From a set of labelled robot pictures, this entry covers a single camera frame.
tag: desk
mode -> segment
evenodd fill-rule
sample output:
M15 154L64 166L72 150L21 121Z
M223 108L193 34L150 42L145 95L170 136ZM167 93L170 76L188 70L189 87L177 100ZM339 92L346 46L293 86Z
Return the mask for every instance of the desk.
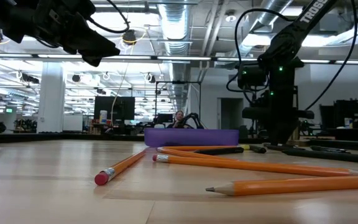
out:
M305 176L154 163L154 149L107 185L94 184L99 171L144 148L123 141L0 144L0 223L358 223L358 190L225 197L204 189L232 180ZM358 171L358 163L277 151L226 156Z

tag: metal ferrule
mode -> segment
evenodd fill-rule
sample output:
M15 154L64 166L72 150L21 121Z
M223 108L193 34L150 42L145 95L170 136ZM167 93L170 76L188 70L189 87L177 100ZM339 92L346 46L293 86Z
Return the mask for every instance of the metal ferrule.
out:
M157 162L168 162L168 156L166 156L166 155L157 155L156 161Z
M103 172L107 173L107 175L109 176L109 181L110 181L110 180L115 176L115 174L116 174L116 171L115 171L113 168L111 168L111 167L105 169Z

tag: computer monitor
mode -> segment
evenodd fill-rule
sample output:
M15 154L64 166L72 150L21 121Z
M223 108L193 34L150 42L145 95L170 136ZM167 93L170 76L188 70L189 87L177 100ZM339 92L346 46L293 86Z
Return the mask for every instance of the computer monitor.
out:
M111 105L115 96L97 96L94 100L93 119L99 119L100 111L107 111L107 119L111 117ZM112 119L115 120L133 120L135 119L135 98L117 97L114 104Z
M157 124L172 123L172 122L173 122L173 114L158 114L157 116Z

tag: sharpened pencil tip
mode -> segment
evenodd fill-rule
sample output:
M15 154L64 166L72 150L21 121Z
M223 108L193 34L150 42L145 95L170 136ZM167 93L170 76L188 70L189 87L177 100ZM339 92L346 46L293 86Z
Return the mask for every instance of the sharpened pencil tip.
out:
M205 190L209 191L209 192L215 192L215 188L213 188L213 187L205 188Z

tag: doorway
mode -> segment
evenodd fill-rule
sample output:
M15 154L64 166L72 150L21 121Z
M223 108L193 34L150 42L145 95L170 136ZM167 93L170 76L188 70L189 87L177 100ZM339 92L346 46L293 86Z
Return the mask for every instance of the doorway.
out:
M218 129L239 129L243 109L242 98L218 98Z

